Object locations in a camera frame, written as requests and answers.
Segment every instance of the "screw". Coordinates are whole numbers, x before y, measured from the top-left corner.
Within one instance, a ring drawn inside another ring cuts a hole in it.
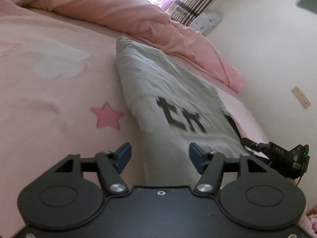
[[[200,192],[210,192],[212,191],[212,186],[210,184],[199,184],[197,186],[197,190],[199,190]]]
[[[126,187],[123,184],[116,183],[110,186],[110,190],[114,192],[123,192],[126,189]]]
[[[36,238],[34,234],[28,233],[25,235],[25,238]]]
[[[158,191],[158,195],[160,195],[160,196],[163,196],[163,195],[165,195],[165,194],[166,194],[165,191]]]

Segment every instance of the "black cable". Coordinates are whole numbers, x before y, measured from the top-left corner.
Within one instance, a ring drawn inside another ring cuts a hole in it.
[[[296,186],[298,186],[299,182],[301,181],[303,176],[300,176],[299,180],[298,180],[298,183],[296,184]]]

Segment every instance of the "white wall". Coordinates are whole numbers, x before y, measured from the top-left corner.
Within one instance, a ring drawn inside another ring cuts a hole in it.
[[[222,22],[208,39],[247,80],[242,94],[266,136],[286,149],[310,145],[300,188],[317,204],[317,14],[298,0],[225,0]],[[304,110],[291,89],[312,105]]]

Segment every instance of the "wall switch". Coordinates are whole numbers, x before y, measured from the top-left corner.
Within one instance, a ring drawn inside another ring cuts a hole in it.
[[[299,89],[299,87],[295,86],[292,89],[292,93],[295,95],[295,97],[297,98],[297,100],[301,103],[301,105],[307,109],[308,107],[310,107],[311,103],[310,101],[307,99],[307,97],[304,95],[304,93]]]

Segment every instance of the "star pattern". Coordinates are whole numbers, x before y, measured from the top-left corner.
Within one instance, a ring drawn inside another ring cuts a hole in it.
[[[118,121],[124,116],[124,113],[113,110],[108,102],[103,107],[91,107],[90,111],[98,117],[97,128],[112,127],[120,130]]]

